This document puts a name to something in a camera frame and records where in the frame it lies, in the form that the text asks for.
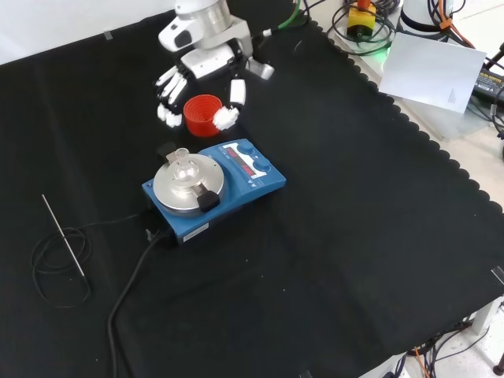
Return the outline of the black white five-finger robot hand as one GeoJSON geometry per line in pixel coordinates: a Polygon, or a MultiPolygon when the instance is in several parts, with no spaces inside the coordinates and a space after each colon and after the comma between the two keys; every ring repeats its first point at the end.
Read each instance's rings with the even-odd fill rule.
{"type": "Polygon", "coordinates": [[[176,60],[176,63],[155,81],[157,118],[170,128],[182,124],[183,115],[178,103],[191,83],[209,79],[218,73],[231,75],[229,103],[221,105],[209,120],[218,131],[233,126],[246,102],[246,83],[242,78],[248,71],[268,80],[275,69],[266,63],[246,57],[235,39],[210,50],[193,49],[176,60]]]}

